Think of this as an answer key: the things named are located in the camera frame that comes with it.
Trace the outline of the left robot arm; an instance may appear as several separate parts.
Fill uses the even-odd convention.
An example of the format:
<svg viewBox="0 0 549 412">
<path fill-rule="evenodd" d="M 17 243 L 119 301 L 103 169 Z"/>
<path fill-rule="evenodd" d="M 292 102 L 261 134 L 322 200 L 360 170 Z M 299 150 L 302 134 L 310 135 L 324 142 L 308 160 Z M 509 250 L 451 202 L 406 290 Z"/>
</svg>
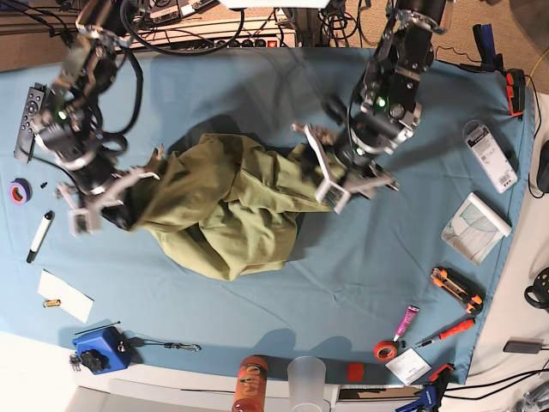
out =
<svg viewBox="0 0 549 412">
<path fill-rule="evenodd" d="M 409 140 L 420 122 L 416 100 L 421 76 L 434 60 L 431 38 L 449 30 L 452 1 L 395 1 L 386 7 L 387 23 L 349 101 L 330 96 L 324 112 L 342 130 L 294 124 L 305 135 L 305 176 L 320 168 L 316 200 L 341 212 L 354 196 L 371 198 L 378 188 L 397 190 L 394 177 L 375 159 L 391 155 Z"/>
</svg>

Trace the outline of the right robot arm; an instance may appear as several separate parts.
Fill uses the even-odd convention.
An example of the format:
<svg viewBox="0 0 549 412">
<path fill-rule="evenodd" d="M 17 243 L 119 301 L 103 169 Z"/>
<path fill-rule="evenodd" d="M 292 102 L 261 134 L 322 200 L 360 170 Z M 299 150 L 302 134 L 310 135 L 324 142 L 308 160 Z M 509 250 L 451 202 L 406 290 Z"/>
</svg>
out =
<svg viewBox="0 0 549 412">
<path fill-rule="evenodd" d="M 136 31 L 131 22 L 146 16 L 148 1 L 89 2 L 76 19 L 78 34 L 59 75 L 45 90 L 32 113 L 32 146 L 53 156 L 51 165 L 70 182 L 61 182 L 57 194 L 70 206 L 69 226 L 74 234 L 95 233 L 102 221 L 127 230 L 135 223 L 130 188 L 154 177 L 146 167 L 121 171 L 117 160 L 128 142 L 142 104 L 143 73 L 130 50 Z M 114 83 L 122 52 L 136 76 L 136 97 L 129 122 L 118 131 L 106 131 L 99 98 Z"/>
</svg>

